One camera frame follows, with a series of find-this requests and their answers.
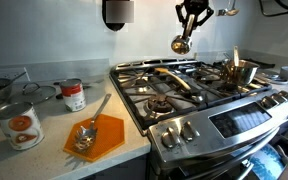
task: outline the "tin can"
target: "tin can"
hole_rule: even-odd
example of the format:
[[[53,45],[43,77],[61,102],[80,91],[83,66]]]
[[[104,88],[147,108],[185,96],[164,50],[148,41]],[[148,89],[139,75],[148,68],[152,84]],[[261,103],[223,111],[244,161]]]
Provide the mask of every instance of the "tin can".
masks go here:
[[[67,79],[60,83],[65,107],[68,111],[80,111],[85,108],[85,95],[80,79]]]
[[[3,106],[0,109],[0,127],[15,150],[31,148],[44,138],[40,121],[31,103]]]

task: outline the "white countertop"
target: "white countertop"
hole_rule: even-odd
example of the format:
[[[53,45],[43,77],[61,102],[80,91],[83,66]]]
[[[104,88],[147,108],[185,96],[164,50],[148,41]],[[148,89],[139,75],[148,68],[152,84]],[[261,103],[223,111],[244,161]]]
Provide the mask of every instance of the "white countertop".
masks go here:
[[[79,112],[66,111],[63,100],[55,97],[35,105],[45,134],[35,147],[13,150],[0,130],[0,179],[79,179],[148,153],[151,148],[149,140],[139,133],[108,76],[104,79],[97,87],[85,90],[87,106]],[[94,79],[85,79],[87,81],[93,82]],[[106,93],[112,93],[112,97],[102,113],[124,120],[125,144],[93,163],[64,152],[73,124],[92,117]]]

